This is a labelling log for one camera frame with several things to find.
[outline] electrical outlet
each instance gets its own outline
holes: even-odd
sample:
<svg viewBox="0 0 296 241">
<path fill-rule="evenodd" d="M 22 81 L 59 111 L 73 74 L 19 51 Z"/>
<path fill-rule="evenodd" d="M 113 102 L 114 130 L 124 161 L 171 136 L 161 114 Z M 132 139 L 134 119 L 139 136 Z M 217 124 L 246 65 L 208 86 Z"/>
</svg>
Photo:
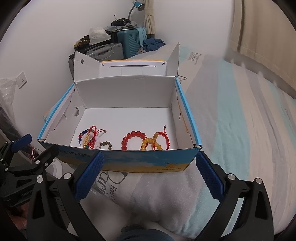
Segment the electrical outlet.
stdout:
<svg viewBox="0 0 296 241">
<path fill-rule="evenodd" d="M 27 79 L 24 72 L 22 72 L 18 77 L 16 77 L 15 80 L 17 81 L 17 85 L 19 88 L 21 88 L 25 83 L 27 83 Z"/>
</svg>

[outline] suitcase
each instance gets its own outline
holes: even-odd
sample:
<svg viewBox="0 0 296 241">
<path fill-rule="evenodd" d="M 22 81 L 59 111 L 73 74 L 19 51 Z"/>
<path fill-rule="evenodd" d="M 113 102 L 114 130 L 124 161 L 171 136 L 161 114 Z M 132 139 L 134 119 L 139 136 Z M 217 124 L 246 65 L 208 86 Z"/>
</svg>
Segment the suitcase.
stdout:
<svg viewBox="0 0 296 241">
<path fill-rule="evenodd" d="M 107 44 L 95 47 L 85 53 L 85 55 L 96 59 L 99 62 L 107 60 L 124 59 L 122 44 Z M 74 54 L 70 56 L 69 68 L 74 79 Z"/>
<path fill-rule="evenodd" d="M 137 29 L 124 29 L 117 33 L 117 42 L 122 44 L 124 58 L 130 58 L 140 49 L 139 31 Z"/>
</svg>

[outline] bed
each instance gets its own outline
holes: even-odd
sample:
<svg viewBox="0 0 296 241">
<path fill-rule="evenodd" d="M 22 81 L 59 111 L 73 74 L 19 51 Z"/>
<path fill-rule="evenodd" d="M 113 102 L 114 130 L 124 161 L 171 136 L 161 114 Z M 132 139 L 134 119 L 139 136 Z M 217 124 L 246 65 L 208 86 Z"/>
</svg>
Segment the bed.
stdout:
<svg viewBox="0 0 296 241">
<path fill-rule="evenodd" d="M 166 59 L 172 49 L 166 45 L 136 57 Z M 203 150 L 226 173 L 263 179 L 274 233 L 281 232 L 296 213 L 296 100 L 260 74 L 186 47 L 180 47 L 178 74 Z M 188 238 L 200 233 L 218 206 L 195 163 L 177 173 L 101 171 L 94 189 L 108 198 L 114 190 L 110 199 L 125 210 Z"/>
</svg>

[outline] blue lamp shade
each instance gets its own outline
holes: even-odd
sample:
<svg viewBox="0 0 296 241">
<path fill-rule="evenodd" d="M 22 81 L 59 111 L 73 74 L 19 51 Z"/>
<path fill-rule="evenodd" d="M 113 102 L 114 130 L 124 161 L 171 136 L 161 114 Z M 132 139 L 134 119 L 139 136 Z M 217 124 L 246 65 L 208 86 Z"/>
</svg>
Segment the blue lamp shade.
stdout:
<svg viewBox="0 0 296 241">
<path fill-rule="evenodd" d="M 133 1 L 133 4 L 135 5 L 135 7 L 137 8 L 138 11 L 142 11 L 144 10 L 145 4 L 138 2 L 138 1 Z"/>
</svg>

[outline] curtain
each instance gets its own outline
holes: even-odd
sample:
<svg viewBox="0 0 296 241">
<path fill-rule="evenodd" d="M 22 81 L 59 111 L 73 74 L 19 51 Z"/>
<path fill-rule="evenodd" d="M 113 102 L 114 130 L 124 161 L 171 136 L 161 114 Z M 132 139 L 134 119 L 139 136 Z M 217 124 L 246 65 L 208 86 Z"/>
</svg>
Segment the curtain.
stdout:
<svg viewBox="0 0 296 241">
<path fill-rule="evenodd" d="M 154 20 L 154 0 L 144 0 L 144 26 L 147 35 L 155 34 L 155 20 Z"/>
<path fill-rule="evenodd" d="M 296 90 L 296 31 L 272 0 L 235 0 L 229 46 Z"/>
</svg>

